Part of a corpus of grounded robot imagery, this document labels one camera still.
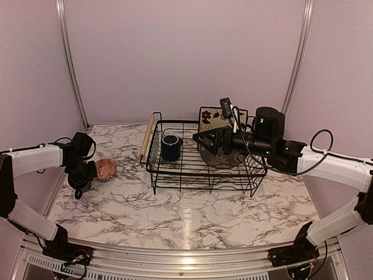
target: vertical metal post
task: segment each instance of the vertical metal post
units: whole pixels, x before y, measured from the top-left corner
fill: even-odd
[[[309,37],[309,30],[311,28],[311,17],[312,11],[314,9],[314,0],[306,0],[304,6],[304,14],[303,14],[303,21],[302,21],[302,29],[301,35],[299,38],[298,43],[298,50],[295,56],[295,62],[293,67],[293,72],[291,73],[291,78],[289,81],[289,86],[287,88],[285,100],[281,109],[281,112],[287,115],[291,101],[294,96],[295,86],[297,85],[297,79],[299,75],[299,71],[304,59],[305,50],[307,47],[308,37]]]
[[[82,97],[80,95],[78,80],[76,78],[74,63],[72,59],[68,27],[66,23],[66,15],[65,15],[65,1],[56,0],[56,6],[57,6],[59,28],[61,29],[62,43],[64,45],[65,59],[66,59],[66,63],[67,63],[68,71],[69,71],[73,94],[75,97],[76,106],[78,108],[80,120],[86,130],[89,128],[89,123],[88,123],[86,112],[83,107]]]

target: white wall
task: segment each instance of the white wall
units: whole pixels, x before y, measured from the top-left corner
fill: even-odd
[[[281,109],[305,1],[66,0],[91,123],[197,119],[219,98]]]
[[[0,151],[81,131],[55,1],[0,1],[0,34]],[[55,169],[17,179],[19,199],[41,212],[61,174]],[[8,279],[22,234],[0,220],[0,239],[1,279]]]
[[[335,152],[373,158],[373,1],[316,0],[312,27],[286,137],[310,142],[322,128],[335,136]],[[323,137],[319,147],[327,148]],[[305,177],[321,216],[335,211],[357,191]],[[352,280],[372,279],[373,226],[339,237]]]

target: robotic arm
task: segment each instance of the robotic arm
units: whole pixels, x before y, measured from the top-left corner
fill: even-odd
[[[66,229],[22,203],[15,193],[13,180],[24,174],[62,166],[70,186],[76,189],[75,198],[79,199],[82,191],[97,177],[94,161],[86,162],[92,157],[87,156],[92,144],[96,145],[91,137],[77,132],[70,143],[54,142],[0,152],[0,216],[42,237],[45,240],[43,254],[47,256],[70,260],[70,256],[80,255],[79,250],[91,252],[92,249],[69,243]]]
[[[228,98],[220,100],[225,118],[234,117]],[[193,135],[193,139],[216,155],[218,149],[225,154],[239,151],[246,155],[266,158],[267,166],[279,173],[315,176],[348,185],[359,195],[329,216],[304,225],[292,246],[273,248],[268,258],[274,267],[289,265],[319,256],[317,245],[336,235],[365,223],[373,225],[373,161],[315,150],[311,145],[287,141],[284,136],[284,114],[270,107],[256,110],[250,132],[234,133],[231,127],[222,127]]]

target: mug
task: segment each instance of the mug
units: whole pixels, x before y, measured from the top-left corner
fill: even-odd
[[[166,135],[161,141],[161,156],[168,162],[174,162],[180,158],[182,139],[176,135]]]

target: red flower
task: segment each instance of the red flower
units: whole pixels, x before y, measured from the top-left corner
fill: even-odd
[[[204,111],[204,112],[202,112],[202,118],[203,118],[204,120],[207,120],[208,118],[211,118],[211,113],[208,112],[208,111]]]

